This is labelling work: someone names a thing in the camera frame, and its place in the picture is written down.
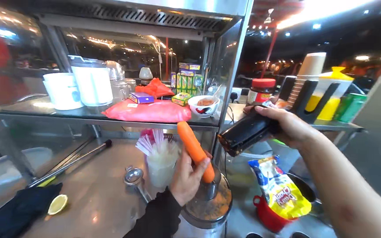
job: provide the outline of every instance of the red handle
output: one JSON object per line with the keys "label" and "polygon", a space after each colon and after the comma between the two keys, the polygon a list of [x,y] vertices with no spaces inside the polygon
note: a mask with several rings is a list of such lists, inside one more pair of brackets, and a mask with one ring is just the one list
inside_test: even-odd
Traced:
{"label": "red handle", "polygon": [[258,195],[255,195],[254,198],[252,199],[252,202],[254,203],[254,206],[258,207],[258,205],[260,204],[261,199],[262,199],[262,197],[260,197]]}

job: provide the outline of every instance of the yellow packet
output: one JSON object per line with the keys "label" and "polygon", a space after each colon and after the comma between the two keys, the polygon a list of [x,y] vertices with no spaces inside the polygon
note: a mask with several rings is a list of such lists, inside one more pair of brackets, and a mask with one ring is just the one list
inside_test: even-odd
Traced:
{"label": "yellow packet", "polygon": [[268,206],[276,214],[285,219],[294,219],[311,211],[311,203],[277,166],[273,157],[251,160],[248,164],[257,176]]}

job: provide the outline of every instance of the lemon half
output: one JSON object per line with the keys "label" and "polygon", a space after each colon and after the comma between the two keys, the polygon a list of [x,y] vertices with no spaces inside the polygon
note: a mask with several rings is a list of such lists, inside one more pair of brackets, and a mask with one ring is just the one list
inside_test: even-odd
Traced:
{"label": "lemon half", "polygon": [[67,195],[60,194],[54,198],[48,209],[48,215],[59,213],[67,205]]}

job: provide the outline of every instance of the red pot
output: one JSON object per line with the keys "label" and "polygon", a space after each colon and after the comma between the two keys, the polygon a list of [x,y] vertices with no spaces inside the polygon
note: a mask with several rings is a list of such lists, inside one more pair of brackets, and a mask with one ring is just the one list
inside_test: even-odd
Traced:
{"label": "red pot", "polygon": [[294,219],[285,219],[278,214],[276,214],[267,204],[267,201],[264,196],[260,197],[258,195],[254,196],[252,199],[252,202],[257,207],[257,213],[258,217],[260,218],[261,222],[264,224],[264,226],[271,230],[274,233],[278,233],[283,229],[283,227],[286,224],[289,224],[293,222],[294,220],[297,220],[298,218]]}

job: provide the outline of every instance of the rooster bowl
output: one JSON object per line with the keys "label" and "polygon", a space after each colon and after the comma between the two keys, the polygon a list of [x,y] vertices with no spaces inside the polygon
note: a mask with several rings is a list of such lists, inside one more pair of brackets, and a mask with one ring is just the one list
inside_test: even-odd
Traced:
{"label": "rooster bowl", "polygon": [[216,102],[208,106],[198,106],[198,102],[201,99],[212,99],[212,98],[213,96],[210,96],[210,95],[192,97],[188,100],[189,108],[191,109],[192,113],[197,115],[199,118],[210,117],[211,115],[215,113],[215,111],[219,107],[220,100],[217,99]]}

